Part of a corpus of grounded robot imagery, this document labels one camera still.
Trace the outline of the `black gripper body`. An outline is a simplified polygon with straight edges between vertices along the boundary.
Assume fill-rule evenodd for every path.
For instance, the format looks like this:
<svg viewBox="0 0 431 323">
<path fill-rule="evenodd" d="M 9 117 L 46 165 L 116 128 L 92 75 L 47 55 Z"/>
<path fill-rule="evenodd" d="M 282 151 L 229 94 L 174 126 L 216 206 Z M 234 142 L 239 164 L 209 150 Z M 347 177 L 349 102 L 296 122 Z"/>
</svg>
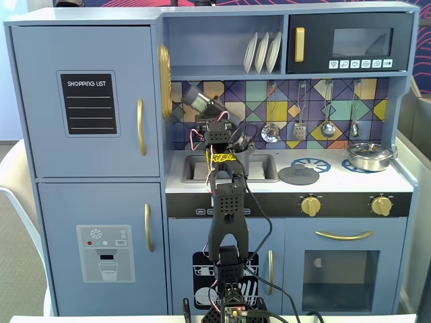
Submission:
<svg viewBox="0 0 431 323">
<path fill-rule="evenodd" d="M 214 107 L 213 105 L 208 105 L 207 107 L 211 108 L 211 117 L 210 118 L 197 118 L 197 116 L 195 117 L 195 121 L 197 122 L 198 120 L 207 120 L 207 119 L 211 119 L 211 120 L 217 120 L 218 118 L 221 119 L 226 119 L 229 122 L 231 122 L 232 124 L 240 124 L 240 117 L 237 116 L 236 114 L 234 114 L 233 112 L 229 112 L 229 111 L 224 111 L 222 113 L 219 113 Z"/>
</svg>

